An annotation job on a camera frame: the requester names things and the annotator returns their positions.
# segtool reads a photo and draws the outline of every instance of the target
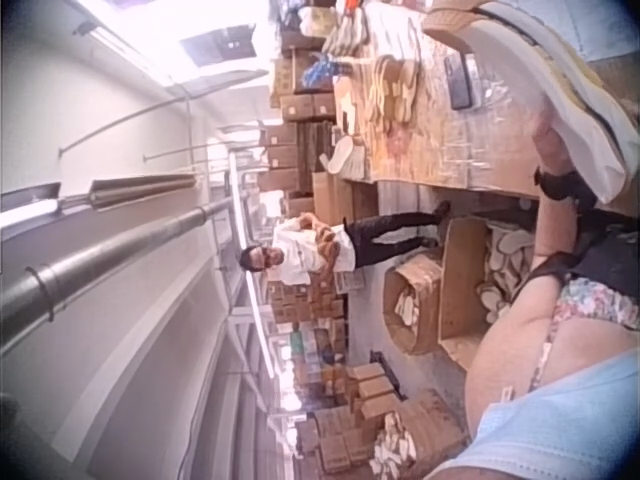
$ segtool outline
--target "leg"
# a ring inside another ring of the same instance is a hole
[[[354,244],[356,251],[356,268],[375,265],[398,255],[404,255],[425,245],[421,237],[410,238],[398,243],[363,242]]]
[[[438,225],[448,211],[448,202],[442,202],[432,214],[424,212],[406,212],[363,218],[362,220],[356,220],[353,222],[349,228],[364,242],[370,242],[374,238],[378,238],[388,232],[400,230],[403,227]]]

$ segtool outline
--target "black pants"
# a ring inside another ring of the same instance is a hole
[[[424,238],[414,237],[397,243],[378,243],[375,240],[387,232],[403,227],[438,225],[440,217],[422,212],[395,213],[364,218],[345,223],[345,231],[351,238],[356,252],[356,268],[384,262],[398,255],[409,253],[423,245]]]

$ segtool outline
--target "open box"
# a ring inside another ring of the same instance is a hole
[[[385,273],[384,323],[393,343],[407,355],[424,355],[438,347],[441,256],[441,249],[432,249]],[[412,326],[406,325],[396,311],[405,291],[410,292],[417,307],[417,322]]]
[[[489,329],[487,309],[476,286],[485,279],[490,230],[483,220],[455,218],[449,224],[442,260],[439,343],[451,359],[469,370]]]

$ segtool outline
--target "strap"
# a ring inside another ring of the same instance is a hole
[[[592,210],[598,201],[591,188],[576,171],[556,176],[547,172],[543,173],[540,168],[536,168],[533,174],[533,182],[551,200],[559,202],[565,198],[573,198],[576,201],[579,212]]]

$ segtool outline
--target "floral shorts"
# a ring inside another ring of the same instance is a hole
[[[530,392],[540,386],[558,327],[575,317],[613,322],[629,330],[640,331],[640,314],[634,300],[588,278],[569,280],[556,303],[547,338],[542,345],[542,354],[529,385]]]
[[[639,310],[634,301],[588,278],[570,280],[560,293],[554,318],[563,322],[586,317],[614,322],[630,330],[639,330]]]

